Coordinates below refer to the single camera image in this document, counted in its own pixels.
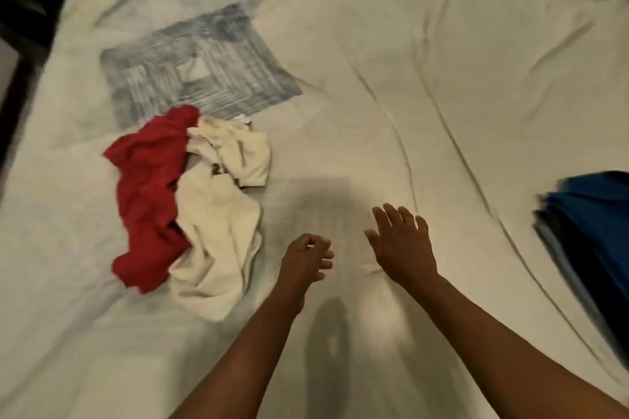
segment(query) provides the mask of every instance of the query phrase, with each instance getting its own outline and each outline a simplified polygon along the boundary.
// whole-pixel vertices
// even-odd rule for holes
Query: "red cloth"
[[[184,168],[186,129],[197,125],[199,114],[194,106],[172,108],[104,152],[120,169],[118,211],[129,233],[129,251],[114,260],[111,271],[142,293],[160,286],[168,267],[190,247],[174,222],[175,188]]]

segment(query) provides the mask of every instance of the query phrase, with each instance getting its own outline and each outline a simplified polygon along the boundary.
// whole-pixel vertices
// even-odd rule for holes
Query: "hand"
[[[319,270],[332,268],[334,252],[329,250],[331,244],[330,240],[310,233],[293,240],[282,259],[272,295],[296,305],[297,312],[301,312],[310,285],[325,278],[325,273]]]
[[[384,210],[372,210],[378,232],[369,229],[365,235],[375,260],[391,280],[408,290],[437,278],[426,221],[419,215],[413,218],[406,207],[385,204]]]

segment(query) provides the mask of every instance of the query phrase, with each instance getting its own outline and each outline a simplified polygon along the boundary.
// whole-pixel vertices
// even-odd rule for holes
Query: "person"
[[[437,272],[423,218],[373,208],[366,230],[377,262],[429,314],[502,419],[628,419],[629,410],[536,350]],[[332,268],[331,242],[305,233],[282,259],[277,284],[214,369],[171,419],[255,418],[293,320]]]

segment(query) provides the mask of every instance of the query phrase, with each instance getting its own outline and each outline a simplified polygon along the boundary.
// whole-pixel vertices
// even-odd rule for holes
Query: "person's left arm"
[[[282,259],[269,297],[170,419],[254,419],[310,285],[332,268],[330,241],[305,233]]]

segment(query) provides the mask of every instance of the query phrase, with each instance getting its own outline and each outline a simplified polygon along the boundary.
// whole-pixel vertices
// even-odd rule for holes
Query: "white bed sheet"
[[[163,291],[123,293],[108,272],[126,235],[117,173],[100,156],[121,131],[99,56],[234,2],[303,94],[252,117],[274,156],[269,185],[252,193],[263,207],[265,246],[247,297],[210,325]],[[425,314],[375,267],[362,230],[369,208],[384,201],[416,204],[440,271],[472,300],[627,400],[625,371],[553,271],[529,215],[555,177],[623,168],[626,1],[535,3],[68,0],[0,207],[0,301],[15,305],[0,317],[9,332],[0,369],[13,372],[0,383],[3,417],[166,417],[264,298],[287,243],[307,230],[333,239],[335,269],[312,288],[260,417],[493,416]],[[516,76],[544,50],[565,46],[574,29],[579,42],[593,37],[586,52],[563,67],[542,57],[537,82]],[[566,103],[585,92],[569,88],[587,73],[597,74],[600,104],[584,101],[579,115]],[[550,101],[531,115],[544,80],[560,75],[575,77],[556,82],[568,91],[552,97],[547,89]],[[615,78],[604,84],[605,76]],[[592,126],[596,136],[579,131]],[[572,153],[572,141],[588,155]],[[603,161],[616,162],[614,146],[619,161],[610,166]],[[570,156],[577,159],[563,162]],[[123,381],[128,375],[133,381]]]

